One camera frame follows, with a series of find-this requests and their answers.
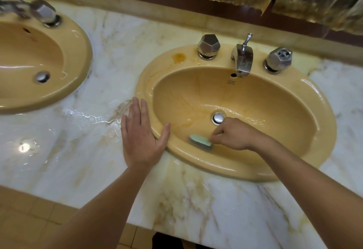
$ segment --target countertop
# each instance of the countertop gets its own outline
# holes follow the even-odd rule
[[[93,64],[89,77],[66,99],[0,116],[0,184],[80,208],[126,169],[120,118],[144,67],[169,49],[198,43],[208,32],[50,2],[88,33]],[[241,43],[217,36],[222,43]],[[261,47],[253,39],[250,44]],[[296,60],[303,57],[294,54]],[[320,170],[362,196],[363,68],[316,61],[318,67],[294,65],[309,72],[337,118],[337,143]],[[30,151],[19,151],[23,143]],[[147,177],[128,222],[214,248],[325,248],[280,182],[216,176],[168,152]]]

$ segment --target forearm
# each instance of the forearm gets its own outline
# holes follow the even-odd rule
[[[131,207],[150,167],[127,168],[110,186],[83,206],[44,249],[115,249]]]
[[[329,249],[359,248],[363,199],[270,137],[256,152],[301,206]]]

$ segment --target rust stain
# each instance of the rust stain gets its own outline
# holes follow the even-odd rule
[[[172,56],[172,58],[175,64],[179,64],[185,61],[187,57],[183,53],[176,53]]]

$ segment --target yellow sink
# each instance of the yellow sink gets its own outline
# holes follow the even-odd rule
[[[206,151],[189,142],[191,134],[209,137],[216,128],[212,115],[221,112],[251,124],[310,164],[320,166],[333,150],[337,131],[322,92],[296,68],[269,74],[262,66],[267,53],[255,49],[249,76],[233,77],[233,47],[222,44],[210,61],[199,58],[197,45],[179,47],[161,54],[145,68],[136,95],[149,105],[154,135],[160,137],[162,126],[170,122],[168,149],[180,159],[233,178],[276,180],[252,151],[221,145]]]
[[[57,28],[16,14],[0,17],[0,113],[57,102],[86,78],[91,43],[80,26],[60,16],[62,24]]]

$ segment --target sink rim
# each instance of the sink rim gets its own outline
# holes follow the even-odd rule
[[[200,66],[203,66],[206,70],[207,68],[215,67],[233,69],[233,61],[226,60],[226,57],[230,56],[230,51],[232,51],[233,47],[234,45],[221,44],[219,54],[216,58],[211,61],[205,61],[197,55],[197,45],[186,45],[166,51],[153,59],[146,66],[139,77],[136,87],[136,96],[144,98],[147,101],[152,132],[157,138],[160,137],[163,127],[161,122],[157,119],[153,108],[153,88],[157,83],[167,75],[186,68],[192,69],[194,67],[199,68]],[[305,106],[315,120],[317,131],[315,132],[315,136],[313,136],[310,148],[302,156],[302,159],[315,167],[319,167],[330,156],[337,136],[336,120],[330,104],[317,85],[300,70],[290,67],[279,75],[271,75],[263,69],[262,60],[256,58],[256,53],[258,51],[254,50],[254,52],[255,59],[250,74],[259,77],[264,81],[268,81],[273,85],[277,85],[286,93],[292,94]],[[185,54],[185,61],[187,62],[175,63],[173,61],[172,56],[180,53]],[[297,89],[294,88],[294,83],[296,81],[303,81],[306,84],[306,87],[309,88],[305,89],[303,92],[297,91]],[[311,95],[314,95],[314,97],[309,100],[308,97]],[[219,175],[252,181],[277,180],[277,177],[268,166],[257,167],[242,162],[230,162],[230,160],[223,162],[217,160],[217,164],[214,164],[215,155],[202,151],[179,139],[173,133],[170,135],[167,149],[183,161]]]
[[[46,107],[67,97],[74,92],[86,79],[92,67],[93,48],[88,34],[70,17],[58,13],[62,17],[62,25],[57,28],[47,28],[35,19],[21,19],[16,14],[9,13],[0,17],[0,24],[19,25],[37,31],[55,41],[63,54],[62,71],[66,76],[53,84],[49,94],[34,97],[12,97],[0,99],[0,114],[15,114]],[[70,43],[70,38],[79,35],[77,43]]]

